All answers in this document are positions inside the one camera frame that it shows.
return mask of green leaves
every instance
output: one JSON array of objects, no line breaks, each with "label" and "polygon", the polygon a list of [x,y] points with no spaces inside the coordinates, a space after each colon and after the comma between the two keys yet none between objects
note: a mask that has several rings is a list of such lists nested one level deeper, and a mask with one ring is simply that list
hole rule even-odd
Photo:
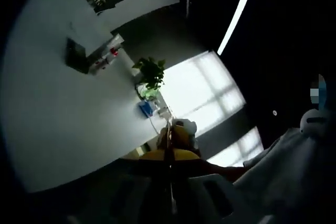
[{"label": "green leaves", "polygon": [[165,63],[166,63],[166,60],[159,60],[158,63],[157,63],[157,65],[158,65],[160,68],[163,68],[164,65],[165,65]]},{"label": "green leaves", "polygon": [[140,83],[146,84],[149,90],[158,90],[163,83],[165,60],[155,63],[152,57],[141,58],[132,68],[137,68],[142,73]]}]

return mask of yellow object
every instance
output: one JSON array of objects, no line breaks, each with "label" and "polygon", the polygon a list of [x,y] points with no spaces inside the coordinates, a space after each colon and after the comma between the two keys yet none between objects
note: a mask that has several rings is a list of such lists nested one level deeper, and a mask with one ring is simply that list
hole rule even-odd
[{"label": "yellow object", "polygon": [[[181,160],[193,160],[199,159],[200,157],[197,156],[195,153],[187,150],[182,149],[173,149],[174,157],[176,161]],[[164,150],[156,150],[147,152],[140,157],[140,159],[144,160],[153,160],[153,161],[163,161],[164,160]]]},{"label": "yellow object", "polygon": [[185,131],[183,126],[174,125],[173,126],[173,131],[177,135],[179,141],[181,141],[186,146],[189,146],[189,135]]}]

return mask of led light strip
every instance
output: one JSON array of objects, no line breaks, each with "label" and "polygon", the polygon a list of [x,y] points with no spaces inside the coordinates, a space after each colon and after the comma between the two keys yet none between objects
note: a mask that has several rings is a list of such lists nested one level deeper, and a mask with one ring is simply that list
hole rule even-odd
[{"label": "led light strip", "polygon": [[245,5],[246,5],[246,2],[247,2],[247,0],[239,0],[239,3],[238,3],[238,5],[237,5],[237,9],[236,9],[236,11],[235,11],[235,14],[233,15],[233,18],[232,18],[232,20],[231,20],[231,23],[230,23],[230,25],[229,25],[229,28],[227,29],[226,34],[225,34],[225,36],[224,36],[224,38],[223,38],[223,41],[222,41],[222,43],[221,43],[221,45],[219,46],[219,49],[218,49],[218,51],[217,51],[218,55],[221,55],[221,54],[222,54],[222,52],[223,52],[223,50],[224,50],[224,48],[225,48],[227,42],[229,41],[229,39],[230,39],[230,37],[231,37],[231,35],[232,35],[232,33],[233,33],[233,30],[235,29],[235,27],[236,27],[236,25],[237,25],[237,23],[238,23],[238,20],[239,20],[239,18],[240,18],[240,16],[241,16],[241,13],[242,13],[243,10],[244,10],[244,7],[245,7]]}]

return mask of potted plant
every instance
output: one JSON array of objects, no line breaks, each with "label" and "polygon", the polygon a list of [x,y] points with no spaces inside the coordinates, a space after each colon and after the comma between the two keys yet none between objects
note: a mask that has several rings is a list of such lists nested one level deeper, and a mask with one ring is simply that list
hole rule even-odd
[{"label": "potted plant", "polygon": [[141,58],[132,67],[140,70],[139,81],[135,84],[135,89],[141,99],[151,100],[156,97],[163,84],[164,64],[165,60],[159,60],[156,63],[152,57],[149,57],[148,59]]}]

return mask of white fabric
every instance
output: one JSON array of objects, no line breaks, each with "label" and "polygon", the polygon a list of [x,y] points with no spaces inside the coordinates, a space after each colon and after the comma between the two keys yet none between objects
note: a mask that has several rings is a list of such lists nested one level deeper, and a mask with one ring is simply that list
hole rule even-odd
[{"label": "white fabric", "polygon": [[299,129],[289,129],[270,148],[244,162],[252,168],[234,185],[265,214],[283,216],[302,207],[323,187],[321,178],[333,152],[331,146],[304,137]]}]

